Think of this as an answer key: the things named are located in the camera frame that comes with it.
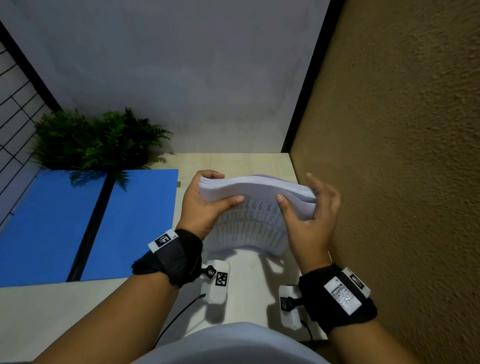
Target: wrist strap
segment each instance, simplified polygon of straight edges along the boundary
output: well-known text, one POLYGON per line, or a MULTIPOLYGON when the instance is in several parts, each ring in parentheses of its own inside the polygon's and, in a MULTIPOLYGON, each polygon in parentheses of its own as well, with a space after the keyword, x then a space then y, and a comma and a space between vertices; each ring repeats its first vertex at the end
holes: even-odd
POLYGON ((200 276, 203 243, 198 236, 183 229, 175 233, 169 230, 149 246, 155 244, 154 253, 149 250, 132 264, 133 274, 163 272, 172 285, 179 287, 200 276))
POLYGON ((377 308, 368 297, 370 290, 353 272, 347 276, 336 264, 301 276, 299 288, 310 318, 326 334, 338 326, 360 324, 377 317, 377 308))

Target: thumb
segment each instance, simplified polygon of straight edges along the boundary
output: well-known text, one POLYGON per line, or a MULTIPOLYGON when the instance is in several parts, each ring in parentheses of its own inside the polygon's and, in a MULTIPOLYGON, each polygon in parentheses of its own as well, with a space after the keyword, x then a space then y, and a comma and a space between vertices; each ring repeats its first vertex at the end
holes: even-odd
POLYGON ((276 201, 278 202, 278 206, 280 207, 280 211, 282 211, 283 220, 285 221, 285 225, 287 228, 298 221, 297 213, 293 209, 290 201, 283 196, 282 194, 276 195, 276 201))
POLYGON ((230 210, 232 207, 240 205, 243 201, 245 201, 245 197, 243 196, 232 196, 213 202, 213 205, 217 214, 220 215, 225 211, 230 210))

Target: brown wall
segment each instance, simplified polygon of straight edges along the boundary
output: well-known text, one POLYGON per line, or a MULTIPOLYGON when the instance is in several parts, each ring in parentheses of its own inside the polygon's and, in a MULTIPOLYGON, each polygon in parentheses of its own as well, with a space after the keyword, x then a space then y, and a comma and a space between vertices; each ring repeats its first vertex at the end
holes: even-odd
POLYGON ((337 259, 428 363, 480 363, 478 0, 348 0, 291 151, 344 203, 337 259))

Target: white shirt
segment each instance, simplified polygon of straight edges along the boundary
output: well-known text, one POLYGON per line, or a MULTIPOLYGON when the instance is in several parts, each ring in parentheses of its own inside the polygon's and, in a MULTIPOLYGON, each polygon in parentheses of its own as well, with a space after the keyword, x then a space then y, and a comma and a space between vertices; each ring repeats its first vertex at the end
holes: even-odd
POLYGON ((328 364, 279 332, 240 322, 205 328, 152 350, 134 364, 328 364))

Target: black wrist strap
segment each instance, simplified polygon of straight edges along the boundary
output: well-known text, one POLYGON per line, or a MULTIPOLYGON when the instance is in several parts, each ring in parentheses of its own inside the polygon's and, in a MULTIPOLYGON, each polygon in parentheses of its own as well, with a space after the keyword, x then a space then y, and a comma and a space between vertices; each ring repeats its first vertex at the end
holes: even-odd
POLYGON ((178 238, 164 244, 155 253, 148 251, 132 264, 135 275, 163 272, 172 285, 181 287, 200 276, 203 243, 195 234, 179 229, 178 238))
POLYGON ((360 324, 377 317, 377 308, 372 299, 366 298, 336 264, 301 276, 299 288, 301 301, 310 318, 316 321, 326 334, 338 326, 360 324), (335 277, 339 282, 337 289, 331 293, 325 285, 335 277), (342 307, 347 307, 355 299, 360 301, 361 306, 349 315, 342 307))

